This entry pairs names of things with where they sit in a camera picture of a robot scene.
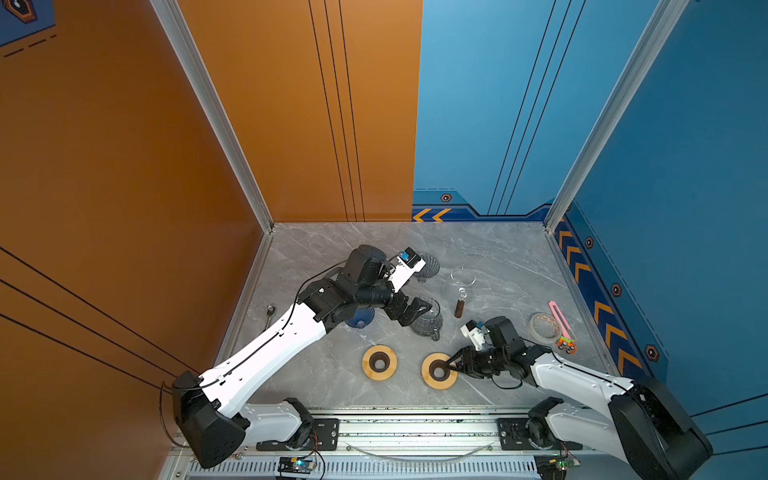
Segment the wooden ring dripper holder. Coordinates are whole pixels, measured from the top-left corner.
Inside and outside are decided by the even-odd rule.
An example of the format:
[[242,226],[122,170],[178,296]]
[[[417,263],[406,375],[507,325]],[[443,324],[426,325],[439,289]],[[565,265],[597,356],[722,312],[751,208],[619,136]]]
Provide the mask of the wooden ring dripper holder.
[[421,374],[425,384],[434,390],[450,389],[458,379],[458,373],[449,365],[450,356],[435,352],[428,355],[421,366]]

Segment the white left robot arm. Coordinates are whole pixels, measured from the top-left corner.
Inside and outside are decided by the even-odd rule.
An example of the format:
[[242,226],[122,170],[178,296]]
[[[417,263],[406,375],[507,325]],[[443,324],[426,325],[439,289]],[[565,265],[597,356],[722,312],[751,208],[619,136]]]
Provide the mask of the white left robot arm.
[[410,326],[431,305],[408,297],[403,288],[425,266],[412,248],[389,257],[360,245],[304,281],[284,314],[237,353],[201,374],[178,376],[169,388],[174,421],[200,466],[215,467],[241,447],[263,442],[312,448],[313,417],[298,399],[252,404],[250,398],[294,356],[361,309],[380,309]]

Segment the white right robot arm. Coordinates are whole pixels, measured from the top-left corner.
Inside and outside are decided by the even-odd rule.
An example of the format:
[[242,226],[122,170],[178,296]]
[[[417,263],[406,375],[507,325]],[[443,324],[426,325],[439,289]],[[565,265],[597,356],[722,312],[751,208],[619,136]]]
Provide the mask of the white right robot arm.
[[660,381],[614,376],[528,344],[506,317],[465,324],[470,345],[446,368],[475,379],[508,373],[551,391],[528,413],[531,444],[579,443],[627,463],[643,479],[688,479],[714,454],[706,435]]

